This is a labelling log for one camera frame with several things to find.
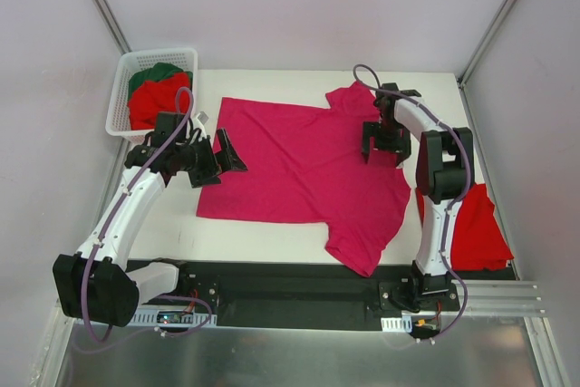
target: green cloth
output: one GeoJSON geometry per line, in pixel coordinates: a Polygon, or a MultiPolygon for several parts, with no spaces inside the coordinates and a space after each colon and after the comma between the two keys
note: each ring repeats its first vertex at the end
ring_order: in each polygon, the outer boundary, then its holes
{"type": "MultiPolygon", "coordinates": [[[[139,87],[145,81],[153,81],[153,82],[161,82],[169,77],[173,77],[176,73],[183,73],[179,67],[171,63],[156,63],[151,68],[147,70],[143,70],[142,72],[138,72],[132,75],[129,79],[129,96],[127,101],[131,99],[133,93],[136,92],[139,87]]],[[[193,81],[193,73],[192,72],[185,72],[188,74],[189,77],[189,88],[191,89],[191,82],[193,81]]]]}

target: garment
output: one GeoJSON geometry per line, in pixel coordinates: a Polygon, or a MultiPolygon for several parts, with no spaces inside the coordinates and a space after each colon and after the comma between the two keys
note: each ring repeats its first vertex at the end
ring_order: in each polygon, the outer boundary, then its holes
{"type": "Polygon", "coordinates": [[[176,67],[172,63],[156,63],[151,68],[137,72],[131,76],[128,85],[128,96],[127,102],[133,98],[133,94],[139,89],[139,87],[145,83],[145,81],[161,82],[170,77],[173,77],[176,73],[186,73],[189,77],[188,87],[191,89],[191,82],[193,80],[192,72],[183,72],[179,67],[176,67]]]}
{"type": "MultiPolygon", "coordinates": [[[[417,205],[421,221],[424,215],[423,196],[418,190],[417,205]]],[[[458,271],[495,271],[512,260],[506,241],[493,216],[495,206],[488,198],[486,185],[475,185],[463,199],[455,221],[451,265],[458,271]]]]}
{"type": "Polygon", "coordinates": [[[224,98],[226,128],[247,164],[220,176],[198,203],[203,218],[325,222],[326,250],[362,276],[401,227],[411,190],[395,156],[361,154],[363,121],[375,121],[372,94],[359,83],[326,94],[331,109],[224,98]]]}
{"type": "MultiPolygon", "coordinates": [[[[179,88],[189,84],[186,73],[176,73],[161,82],[145,81],[127,102],[130,127],[134,131],[153,129],[159,112],[175,112],[175,95],[179,88]]],[[[189,98],[184,94],[180,97],[179,109],[185,113],[188,107],[189,98]]]]}

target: gray wall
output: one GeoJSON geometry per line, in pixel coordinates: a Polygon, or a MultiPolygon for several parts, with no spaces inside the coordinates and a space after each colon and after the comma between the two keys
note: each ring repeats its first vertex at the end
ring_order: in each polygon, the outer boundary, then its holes
{"type": "Polygon", "coordinates": [[[108,0],[133,50],[201,68],[460,73],[502,0],[108,0]]]}
{"type": "Polygon", "coordinates": [[[53,261],[96,218],[119,143],[104,123],[120,53],[92,0],[0,0],[0,16],[0,385],[12,387],[39,355],[53,261]]]}
{"type": "Polygon", "coordinates": [[[521,0],[468,83],[518,271],[580,380],[580,0],[521,0]]]}

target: white laundry basket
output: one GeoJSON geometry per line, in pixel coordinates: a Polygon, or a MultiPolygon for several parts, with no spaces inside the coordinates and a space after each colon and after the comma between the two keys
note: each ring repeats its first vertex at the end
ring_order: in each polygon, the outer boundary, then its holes
{"type": "Polygon", "coordinates": [[[142,70],[156,63],[172,63],[173,65],[193,73],[192,89],[197,95],[198,90],[198,53],[189,48],[143,50],[124,54],[117,66],[115,82],[112,85],[111,101],[105,130],[112,136],[122,136],[133,143],[142,143],[145,134],[151,130],[132,131],[129,123],[129,108],[127,107],[129,79],[142,70]]]}

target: white table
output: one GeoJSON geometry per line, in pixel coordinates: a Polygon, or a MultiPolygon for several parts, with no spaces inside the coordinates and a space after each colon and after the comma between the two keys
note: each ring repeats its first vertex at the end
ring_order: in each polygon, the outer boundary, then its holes
{"type": "MultiPolygon", "coordinates": [[[[370,74],[362,73],[361,77],[371,83],[370,74]]],[[[451,126],[468,126],[453,74],[379,73],[379,77],[382,82],[397,82],[400,89],[418,90],[425,102],[451,126]]],[[[206,128],[213,135],[224,96],[328,108],[324,95],[352,82],[351,72],[199,71],[198,110],[209,116],[206,128]]],[[[405,162],[404,173],[409,185],[414,188],[419,143],[413,139],[411,146],[412,155],[405,162]]],[[[483,183],[477,156],[475,179],[477,183],[483,183]]],[[[131,258],[161,256],[231,262],[339,263],[324,250],[328,238],[325,224],[271,224],[197,218],[200,192],[200,189],[191,188],[187,174],[182,173],[174,178],[145,219],[131,250],[131,258]]],[[[381,264],[410,264],[417,254],[420,241],[421,223],[413,192],[403,225],[383,251],[381,264]]]]}

